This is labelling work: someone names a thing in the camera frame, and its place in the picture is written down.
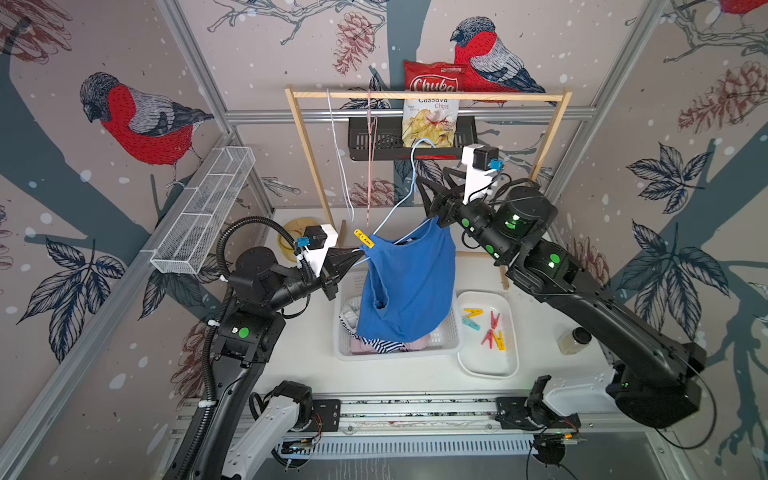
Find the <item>white wire hanger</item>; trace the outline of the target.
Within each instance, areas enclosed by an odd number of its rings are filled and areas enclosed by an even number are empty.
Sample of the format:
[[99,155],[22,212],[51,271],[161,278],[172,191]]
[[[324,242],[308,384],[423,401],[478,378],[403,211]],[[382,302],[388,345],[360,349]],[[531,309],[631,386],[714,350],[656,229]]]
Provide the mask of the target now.
[[330,123],[331,123],[331,132],[332,132],[332,138],[333,138],[333,144],[334,144],[334,152],[335,152],[335,155],[336,155],[336,160],[337,160],[337,165],[338,165],[338,170],[339,170],[342,199],[344,201],[344,205],[345,205],[345,208],[346,208],[346,211],[347,211],[348,219],[349,219],[349,221],[353,221],[355,219],[355,207],[354,207],[354,205],[352,203],[351,196],[350,196],[350,193],[349,193],[349,186],[348,186],[348,181],[347,181],[344,161],[343,161],[343,158],[342,158],[342,155],[341,155],[341,149],[340,149],[340,145],[339,145],[339,141],[338,141],[337,130],[336,130],[336,122],[335,122],[335,117],[334,117],[334,114],[333,114],[333,105],[332,105],[331,96],[330,96],[330,90],[329,89],[326,90],[326,102],[327,102],[327,107],[328,107]]

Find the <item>blue tank top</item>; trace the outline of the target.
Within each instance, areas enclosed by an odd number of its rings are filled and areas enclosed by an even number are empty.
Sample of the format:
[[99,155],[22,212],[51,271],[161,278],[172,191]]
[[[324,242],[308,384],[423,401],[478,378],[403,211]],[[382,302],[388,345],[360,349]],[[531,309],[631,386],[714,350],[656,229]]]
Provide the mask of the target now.
[[449,315],[456,278],[456,247],[448,227],[432,218],[402,243],[371,237],[356,335],[410,343]]

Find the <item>pink tank top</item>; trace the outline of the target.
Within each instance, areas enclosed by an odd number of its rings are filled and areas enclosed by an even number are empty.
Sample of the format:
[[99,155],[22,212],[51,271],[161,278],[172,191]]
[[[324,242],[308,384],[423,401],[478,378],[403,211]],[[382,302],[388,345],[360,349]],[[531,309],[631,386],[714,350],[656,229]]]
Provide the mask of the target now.
[[426,335],[416,341],[401,343],[353,337],[350,343],[352,355],[390,354],[424,350],[431,339]]

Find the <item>striped tank top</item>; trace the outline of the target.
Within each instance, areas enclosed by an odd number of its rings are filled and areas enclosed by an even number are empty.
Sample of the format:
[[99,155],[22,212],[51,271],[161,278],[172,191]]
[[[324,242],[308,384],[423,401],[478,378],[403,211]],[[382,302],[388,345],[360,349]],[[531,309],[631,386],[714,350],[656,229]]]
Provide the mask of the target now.
[[343,329],[353,337],[364,338],[358,336],[358,326],[361,319],[362,297],[356,296],[348,299],[341,308],[339,314],[339,321]]

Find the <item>red clothespin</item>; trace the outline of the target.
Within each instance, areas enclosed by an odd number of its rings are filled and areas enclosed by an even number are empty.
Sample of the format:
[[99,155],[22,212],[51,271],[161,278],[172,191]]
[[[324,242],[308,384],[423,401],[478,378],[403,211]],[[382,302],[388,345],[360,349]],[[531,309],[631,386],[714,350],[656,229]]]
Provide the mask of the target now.
[[500,313],[495,312],[495,311],[492,311],[490,313],[490,320],[491,320],[490,325],[491,325],[491,329],[492,330],[496,330],[497,329],[499,321],[500,321],[500,318],[501,318],[501,314]]
[[488,346],[490,349],[493,349],[496,346],[496,337],[493,329],[489,329],[485,337],[482,341],[482,344],[488,343]]

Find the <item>pink wire hanger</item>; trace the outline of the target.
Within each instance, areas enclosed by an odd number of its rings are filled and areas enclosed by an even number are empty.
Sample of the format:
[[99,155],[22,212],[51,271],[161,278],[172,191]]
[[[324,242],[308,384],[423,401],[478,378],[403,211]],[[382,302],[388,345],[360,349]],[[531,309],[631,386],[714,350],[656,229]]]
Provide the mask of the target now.
[[370,216],[372,208],[372,195],[373,195],[373,162],[376,149],[376,134],[378,129],[378,119],[373,114],[373,97],[372,91],[367,91],[366,98],[366,123],[367,123],[367,187],[366,187],[366,225],[370,225]]

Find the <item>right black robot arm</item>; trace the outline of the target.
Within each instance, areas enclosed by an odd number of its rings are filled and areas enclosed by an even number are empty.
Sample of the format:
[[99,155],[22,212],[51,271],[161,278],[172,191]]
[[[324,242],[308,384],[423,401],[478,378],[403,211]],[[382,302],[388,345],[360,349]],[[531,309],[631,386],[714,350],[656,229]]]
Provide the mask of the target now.
[[654,330],[565,248],[545,240],[557,209],[536,182],[511,181],[486,202],[482,190],[457,184],[462,172],[447,168],[443,175],[443,183],[422,176],[415,180],[427,216],[440,227],[459,225],[495,265],[506,267],[520,290],[574,320],[617,356],[605,392],[619,411],[656,429],[699,411],[702,389],[695,378],[704,367],[704,350]]

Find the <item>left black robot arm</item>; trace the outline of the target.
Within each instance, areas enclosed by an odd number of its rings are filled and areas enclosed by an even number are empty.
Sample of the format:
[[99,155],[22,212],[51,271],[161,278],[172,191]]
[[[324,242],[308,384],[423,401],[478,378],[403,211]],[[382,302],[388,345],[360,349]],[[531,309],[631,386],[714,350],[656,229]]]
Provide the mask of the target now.
[[[228,264],[230,237],[251,224],[283,238],[293,249],[295,266],[280,264],[264,246],[250,248]],[[242,413],[257,402],[254,387],[291,318],[286,307],[309,301],[315,292],[334,299],[339,283],[362,257],[362,251],[340,248],[337,241],[331,224],[311,225],[295,237],[261,216],[239,219],[220,233],[215,255],[227,285],[224,305],[206,327],[203,396],[165,478],[252,479],[289,431],[311,423],[311,388],[283,381],[268,394],[255,423],[240,439],[234,437]]]

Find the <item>red chips bag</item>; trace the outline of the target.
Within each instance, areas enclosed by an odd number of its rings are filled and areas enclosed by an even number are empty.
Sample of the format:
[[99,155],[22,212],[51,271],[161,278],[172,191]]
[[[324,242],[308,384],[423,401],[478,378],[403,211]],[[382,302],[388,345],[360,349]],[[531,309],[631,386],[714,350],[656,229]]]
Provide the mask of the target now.
[[[451,93],[463,88],[465,67],[444,62],[431,64],[405,60],[404,80],[408,91]],[[442,154],[421,155],[420,159],[449,160],[458,152],[454,148],[459,100],[406,99],[403,105],[402,142],[413,147],[426,139],[418,149],[437,147]]]

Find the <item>white perforated basket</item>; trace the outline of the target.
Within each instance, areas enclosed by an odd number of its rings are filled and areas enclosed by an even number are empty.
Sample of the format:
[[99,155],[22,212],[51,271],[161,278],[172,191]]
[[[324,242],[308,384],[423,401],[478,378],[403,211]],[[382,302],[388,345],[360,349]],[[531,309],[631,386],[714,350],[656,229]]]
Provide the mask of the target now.
[[415,358],[436,355],[451,355],[462,348],[462,333],[458,326],[454,310],[451,310],[441,324],[429,335],[431,339],[424,350],[390,353],[352,355],[350,352],[351,336],[343,329],[339,321],[342,305],[350,298],[362,296],[367,276],[365,268],[355,268],[340,282],[339,292],[334,300],[333,348],[337,358],[343,361],[364,361]]

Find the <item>white plastic tray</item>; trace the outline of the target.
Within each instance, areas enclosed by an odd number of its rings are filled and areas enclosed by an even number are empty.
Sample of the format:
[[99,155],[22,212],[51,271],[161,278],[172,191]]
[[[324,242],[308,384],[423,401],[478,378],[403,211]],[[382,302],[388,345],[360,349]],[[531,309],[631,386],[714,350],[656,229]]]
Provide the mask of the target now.
[[[458,296],[457,301],[463,334],[463,347],[457,353],[459,366],[468,375],[479,378],[505,380],[514,377],[520,367],[520,354],[512,310],[507,299],[491,292],[465,291]],[[480,331],[474,331],[462,324],[466,308],[484,310],[483,315],[471,318],[480,325]],[[501,314],[498,327],[494,331],[503,332],[505,351],[500,351],[497,346],[490,349],[488,343],[482,344],[486,332],[491,329],[492,311]]]

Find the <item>wooden clothes rack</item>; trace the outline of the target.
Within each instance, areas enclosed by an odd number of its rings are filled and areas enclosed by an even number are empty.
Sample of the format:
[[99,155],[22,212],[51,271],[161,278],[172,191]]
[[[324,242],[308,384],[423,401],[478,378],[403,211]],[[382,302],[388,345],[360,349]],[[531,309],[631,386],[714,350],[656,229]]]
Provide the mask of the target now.
[[[512,187],[528,183],[537,184],[537,178],[543,161],[548,153],[554,135],[570,105],[572,92],[564,90],[561,94],[540,93],[477,93],[477,92],[422,92],[422,91],[377,91],[377,92],[352,92],[352,91],[296,91],[292,86],[287,86],[285,93],[289,107],[297,127],[299,138],[309,164],[315,187],[321,201],[322,209],[327,222],[334,225],[334,219],[320,178],[319,170],[306,131],[305,121],[298,101],[300,99],[324,98],[350,98],[350,99],[385,99],[385,100],[472,100],[472,101],[518,101],[518,102],[553,102],[555,110],[549,122],[543,143],[538,150],[537,160],[534,163],[530,175],[519,178],[510,183]],[[550,202],[548,210],[536,217],[534,226],[528,233],[513,240],[517,248],[516,256],[511,261],[499,257],[496,265],[507,268],[506,276],[518,287],[534,296],[573,295],[575,287],[573,281],[583,270],[573,260],[567,258],[566,251],[556,247],[552,242],[543,239],[544,230],[551,226],[556,217],[554,203]]]

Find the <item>spice jar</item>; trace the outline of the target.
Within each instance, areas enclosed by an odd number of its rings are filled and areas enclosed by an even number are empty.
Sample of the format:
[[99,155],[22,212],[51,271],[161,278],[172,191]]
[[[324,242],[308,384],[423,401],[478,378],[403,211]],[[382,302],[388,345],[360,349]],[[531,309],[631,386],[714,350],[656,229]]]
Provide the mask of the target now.
[[562,355],[574,355],[591,343],[593,336],[583,327],[577,327],[562,334],[557,340]]

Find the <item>black wall basket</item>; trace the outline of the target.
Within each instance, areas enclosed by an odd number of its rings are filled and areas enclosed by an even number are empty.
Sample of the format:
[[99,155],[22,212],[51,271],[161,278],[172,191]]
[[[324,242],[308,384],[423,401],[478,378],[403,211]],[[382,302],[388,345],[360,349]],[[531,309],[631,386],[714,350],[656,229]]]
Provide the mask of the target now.
[[[400,118],[380,117],[374,128],[374,161],[407,160],[410,149],[402,140],[402,125]],[[429,146],[419,146],[415,158],[417,160],[459,160],[463,148],[478,142],[475,119],[459,117],[454,144],[452,147],[432,149]],[[365,118],[350,118],[348,123],[348,155],[352,161],[366,162],[369,157],[368,122]]]

